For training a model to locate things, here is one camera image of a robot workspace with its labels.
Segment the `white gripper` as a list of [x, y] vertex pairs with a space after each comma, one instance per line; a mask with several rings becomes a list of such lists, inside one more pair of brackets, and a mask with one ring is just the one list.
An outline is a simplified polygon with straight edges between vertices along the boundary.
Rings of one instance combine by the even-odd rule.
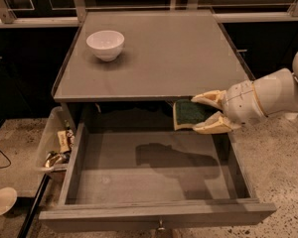
[[227, 91], [212, 90], [198, 94], [191, 101], [223, 110], [223, 114], [218, 111], [206, 121], [194, 125], [193, 130], [199, 134], [227, 133], [265, 119], [254, 84], [250, 80], [235, 84]]

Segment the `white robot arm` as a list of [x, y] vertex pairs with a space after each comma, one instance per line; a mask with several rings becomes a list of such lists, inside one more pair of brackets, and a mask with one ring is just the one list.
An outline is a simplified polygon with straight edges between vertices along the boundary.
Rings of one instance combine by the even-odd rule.
[[281, 113], [298, 114], [298, 52], [292, 71], [282, 68], [257, 80], [237, 83], [227, 90], [196, 95], [192, 102], [219, 110], [205, 122], [193, 126], [200, 134], [230, 132]]

